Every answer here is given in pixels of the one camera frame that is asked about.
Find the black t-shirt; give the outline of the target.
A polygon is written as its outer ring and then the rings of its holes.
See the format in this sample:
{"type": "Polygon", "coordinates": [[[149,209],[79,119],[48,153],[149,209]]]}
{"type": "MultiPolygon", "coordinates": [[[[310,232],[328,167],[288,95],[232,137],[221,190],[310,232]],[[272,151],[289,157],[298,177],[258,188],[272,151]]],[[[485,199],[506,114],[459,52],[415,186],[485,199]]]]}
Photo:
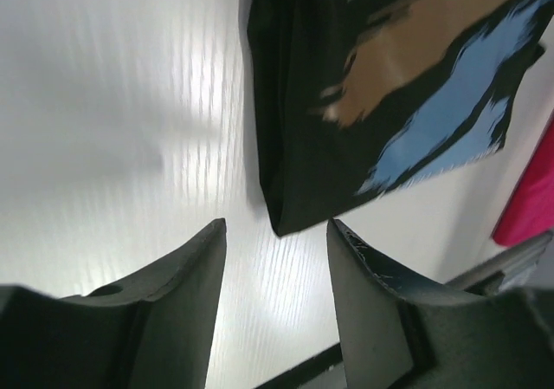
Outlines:
{"type": "Polygon", "coordinates": [[[296,233],[500,150],[553,0],[252,0],[259,180],[296,233]]]}

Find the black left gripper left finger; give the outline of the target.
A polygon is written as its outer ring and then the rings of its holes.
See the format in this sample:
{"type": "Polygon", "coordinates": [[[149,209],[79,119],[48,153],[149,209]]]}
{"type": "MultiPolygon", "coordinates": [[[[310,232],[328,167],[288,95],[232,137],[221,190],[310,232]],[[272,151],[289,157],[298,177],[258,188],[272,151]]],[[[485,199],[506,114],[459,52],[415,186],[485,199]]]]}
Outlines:
{"type": "Polygon", "coordinates": [[[203,388],[226,260],[218,218],[187,243],[87,296],[71,296],[62,388],[203,388]]]}

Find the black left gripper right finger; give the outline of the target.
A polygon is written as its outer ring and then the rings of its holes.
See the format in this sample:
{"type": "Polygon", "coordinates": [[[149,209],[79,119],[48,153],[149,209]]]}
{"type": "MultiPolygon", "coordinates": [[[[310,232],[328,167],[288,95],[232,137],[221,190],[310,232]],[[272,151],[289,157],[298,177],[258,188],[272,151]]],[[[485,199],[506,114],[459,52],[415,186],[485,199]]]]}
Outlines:
{"type": "Polygon", "coordinates": [[[328,222],[326,241],[347,385],[402,387],[436,368],[422,314],[472,296],[386,256],[340,220],[328,222]]]}

